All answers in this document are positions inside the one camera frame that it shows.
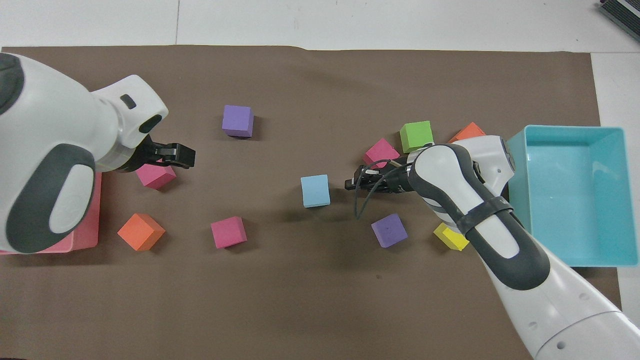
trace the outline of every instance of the magenta cube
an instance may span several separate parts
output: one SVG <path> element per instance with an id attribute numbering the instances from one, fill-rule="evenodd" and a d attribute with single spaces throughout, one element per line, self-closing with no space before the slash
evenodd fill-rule
<path id="1" fill-rule="evenodd" d="M 398 214 L 382 218 L 371 224 L 371 227 L 382 247 L 390 247 L 409 237 Z"/>
<path id="2" fill-rule="evenodd" d="M 365 164 L 369 165 L 378 160 L 384 159 L 398 159 L 400 154 L 394 149 L 391 144 L 385 139 L 380 139 L 376 142 L 376 145 L 373 145 L 362 157 Z M 372 168 L 383 168 L 386 163 L 375 164 Z"/>
<path id="3" fill-rule="evenodd" d="M 147 188 L 159 190 L 161 187 L 175 179 L 175 172 L 172 167 L 157 167 L 151 164 L 144 164 L 136 170 L 142 185 Z"/>
<path id="4" fill-rule="evenodd" d="M 222 131 L 229 136 L 250 138 L 253 134 L 253 111 L 247 106 L 225 105 Z"/>
<path id="5" fill-rule="evenodd" d="M 211 232 L 218 249 L 246 241 L 246 233 L 241 217 L 232 217 L 215 222 L 211 224 Z"/>

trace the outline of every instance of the pink cube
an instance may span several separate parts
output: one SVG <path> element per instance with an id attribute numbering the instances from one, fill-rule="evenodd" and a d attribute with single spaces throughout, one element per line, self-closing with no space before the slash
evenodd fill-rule
<path id="1" fill-rule="evenodd" d="M 211 224 L 216 248 L 229 247 L 246 241 L 246 233 L 241 217 L 232 217 Z"/>
<path id="2" fill-rule="evenodd" d="M 376 142 L 376 145 L 373 145 L 371 149 L 369 149 L 364 154 L 362 159 L 367 165 L 369 165 L 378 160 L 384 160 L 384 159 L 393 160 L 393 159 L 398 159 L 399 157 L 400 157 L 400 154 L 398 154 L 398 152 L 394 149 L 393 146 L 391 146 L 391 144 L 388 141 L 386 141 L 385 139 L 380 139 L 378 142 Z M 385 165 L 386 163 L 379 163 L 379 164 L 375 164 L 372 168 L 383 168 L 385 167 Z"/>
<path id="3" fill-rule="evenodd" d="M 136 170 L 142 185 L 147 188 L 159 190 L 161 187 L 175 179 L 175 172 L 172 167 L 157 167 L 155 165 L 144 164 Z"/>
<path id="4" fill-rule="evenodd" d="M 102 173 L 95 174 L 93 197 L 89 209 L 80 224 L 59 243 L 48 249 L 38 251 L 37 254 L 54 254 L 87 249 L 98 245 L 98 223 L 100 220 L 100 189 L 102 188 Z M 1 251 L 0 255 L 15 254 L 15 252 Z"/>

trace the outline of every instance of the light blue tray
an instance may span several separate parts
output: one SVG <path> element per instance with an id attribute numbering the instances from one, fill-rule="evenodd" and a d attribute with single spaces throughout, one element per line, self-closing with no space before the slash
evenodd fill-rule
<path id="1" fill-rule="evenodd" d="M 569 266 L 637 265 L 622 129 L 529 125 L 507 144 L 509 201 L 536 239 Z"/>

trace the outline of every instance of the cable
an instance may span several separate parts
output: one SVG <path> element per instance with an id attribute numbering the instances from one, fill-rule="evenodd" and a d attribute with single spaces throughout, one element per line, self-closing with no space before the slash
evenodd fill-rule
<path id="1" fill-rule="evenodd" d="M 411 164 L 402 164 L 399 167 L 397 167 L 395 169 L 392 169 L 392 170 L 389 170 L 389 172 L 387 172 L 386 174 L 382 175 L 382 177 L 378 181 L 376 181 L 376 184 L 374 184 L 374 186 L 369 190 L 369 194 L 367 194 L 367 197 L 364 199 L 364 202 L 362 203 L 362 208 L 360 209 L 360 213 L 358 213 L 358 190 L 360 189 L 360 183 L 362 181 L 362 174 L 364 174 L 367 170 L 370 170 L 375 164 L 378 164 L 378 163 L 390 163 L 391 161 L 392 160 L 389 160 L 389 159 L 375 161 L 374 163 L 371 163 L 371 164 L 367 165 L 360 172 L 360 175 L 358 176 L 358 180 L 356 182 L 355 201 L 353 202 L 353 214 L 355 215 L 356 220 L 360 219 L 360 217 L 362 216 L 362 213 L 364 213 L 364 209 L 367 206 L 367 203 L 371 199 L 371 196 L 373 196 L 373 193 L 376 192 L 376 189 L 380 186 L 380 184 L 382 184 L 382 182 L 384 180 L 386 180 L 394 172 L 397 172 L 400 169 L 404 169 L 407 166 L 411 165 Z"/>

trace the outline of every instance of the purple cube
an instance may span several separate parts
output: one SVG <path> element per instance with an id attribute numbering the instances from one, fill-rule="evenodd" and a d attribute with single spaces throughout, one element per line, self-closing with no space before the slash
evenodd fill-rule
<path id="1" fill-rule="evenodd" d="M 382 218 L 371 224 L 371 227 L 382 247 L 390 247 L 409 237 L 398 214 Z"/>
<path id="2" fill-rule="evenodd" d="M 225 105 L 222 131 L 229 136 L 250 138 L 253 134 L 253 111 L 248 106 Z"/>

